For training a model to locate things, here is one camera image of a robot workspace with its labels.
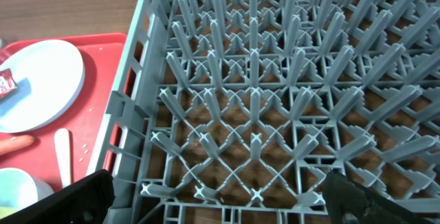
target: white plate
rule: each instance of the white plate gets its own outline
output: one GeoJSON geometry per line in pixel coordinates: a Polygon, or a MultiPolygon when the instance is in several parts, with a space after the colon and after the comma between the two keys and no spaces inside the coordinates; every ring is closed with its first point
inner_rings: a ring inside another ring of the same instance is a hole
{"type": "Polygon", "coordinates": [[[18,89],[0,99],[0,132],[17,133],[48,125],[81,92],[85,68],[80,52],[66,41],[49,40],[12,55],[0,71],[11,69],[18,89]]]}

